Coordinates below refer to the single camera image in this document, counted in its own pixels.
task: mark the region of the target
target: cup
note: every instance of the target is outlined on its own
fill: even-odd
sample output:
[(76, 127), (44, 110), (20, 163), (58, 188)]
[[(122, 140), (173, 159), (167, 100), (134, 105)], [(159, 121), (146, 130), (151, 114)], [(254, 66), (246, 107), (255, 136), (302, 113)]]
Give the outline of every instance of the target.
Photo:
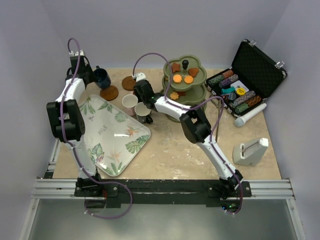
[(143, 102), (139, 102), (135, 107), (134, 107), (134, 111), (135, 111), (135, 116), (136, 116), (136, 119), (144, 124), (144, 123), (147, 123), (147, 124), (152, 124), (154, 121), (153, 119), (151, 118), (151, 110), (148, 109), (146, 107), (146, 105), (144, 105)]
[(125, 107), (124, 112), (129, 116), (135, 115), (135, 106), (138, 104), (136, 95), (128, 94), (122, 98), (122, 105)]
[(96, 78), (95, 84), (101, 88), (106, 89), (110, 87), (111, 80), (106, 70), (103, 68), (100, 68), (99, 66), (96, 66), (96, 70), (93, 71), (93, 74)]

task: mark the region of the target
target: case latch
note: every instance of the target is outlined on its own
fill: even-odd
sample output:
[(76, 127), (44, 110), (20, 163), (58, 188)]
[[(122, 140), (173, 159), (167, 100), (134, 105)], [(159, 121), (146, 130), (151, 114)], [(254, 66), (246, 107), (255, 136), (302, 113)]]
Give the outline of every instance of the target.
[(282, 68), (285, 65), (283, 61), (279, 61), (276, 65), (274, 65), (277, 69)]
[(249, 45), (251, 46), (251, 47), (253, 47), (254, 45), (256, 45), (256, 43), (257, 43), (257, 41), (256, 40), (251, 40), (250, 42), (249, 42)]

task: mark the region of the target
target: black knob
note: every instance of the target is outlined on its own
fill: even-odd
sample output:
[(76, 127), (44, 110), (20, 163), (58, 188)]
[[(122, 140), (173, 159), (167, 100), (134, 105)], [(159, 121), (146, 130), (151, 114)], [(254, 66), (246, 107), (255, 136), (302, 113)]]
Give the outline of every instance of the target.
[(184, 70), (187, 70), (188, 65), (189, 65), (189, 61), (187, 59), (182, 61), (182, 67)]

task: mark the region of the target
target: beige table surface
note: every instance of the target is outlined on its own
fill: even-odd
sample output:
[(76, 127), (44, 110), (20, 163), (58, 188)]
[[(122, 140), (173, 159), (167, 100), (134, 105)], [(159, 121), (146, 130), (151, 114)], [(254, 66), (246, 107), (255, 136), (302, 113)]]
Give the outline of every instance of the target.
[[(124, 77), (132, 74), (132, 69), (111, 68), (106, 69), (111, 84), (119, 89), (119, 96), (111, 101), (112, 104), (123, 109), (122, 98), (129, 94), (121, 86)], [(220, 70), (207, 69), (207, 76), (213, 76)], [(154, 92), (162, 89), (162, 69), (137, 69), (144, 72), (146, 79), (151, 83)], [(79, 103), (89, 95), (99, 95), (100, 89), (95, 83), (87, 86)], [(218, 109), (208, 102), (205, 111), (206, 117), (213, 126), (218, 115)], [(205, 153), (195, 144), (190, 143), (184, 136), (179, 123), (167, 119), (163, 113), (152, 113), (153, 124), (146, 126), (151, 131), (151, 137), (126, 167), (119, 179), (218, 179), (217, 171)], [(265, 117), (262, 112), (249, 120), (244, 126), (238, 128), (234, 125), (234, 117), (227, 111), (223, 112), (220, 120), (218, 145), (225, 156), (233, 163), (233, 148), (242, 142), (257, 138), (269, 139), (269, 147), (256, 166), (240, 166), (236, 168), (248, 180), (277, 180), (281, 179), (276, 156), (268, 133)], [(99, 170), (101, 177), (112, 178)], [(58, 154), (53, 178), (76, 179), (78, 170), (76, 163), (64, 144)]]

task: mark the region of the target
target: gray wall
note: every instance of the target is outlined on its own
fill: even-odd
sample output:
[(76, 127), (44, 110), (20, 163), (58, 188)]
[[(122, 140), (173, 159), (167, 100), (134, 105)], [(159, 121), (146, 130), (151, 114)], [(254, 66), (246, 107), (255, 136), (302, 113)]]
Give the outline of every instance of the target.
[(291, 179), (310, 240), (320, 236), (319, 10), (319, 0), (292, 0), (264, 48), (289, 71), (264, 113), (281, 176)]
[[(230, 66), (239, 43), (263, 47), (289, 0), (41, 0), (65, 43), (80, 41), (93, 66), (132, 67), (138, 57), (195, 54), (204, 66)], [(162, 67), (149, 56), (145, 67)]]
[(0, 7), (0, 233), (16, 240), (54, 138), (46, 103), (63, 89), (68, 52), (38, 0)]

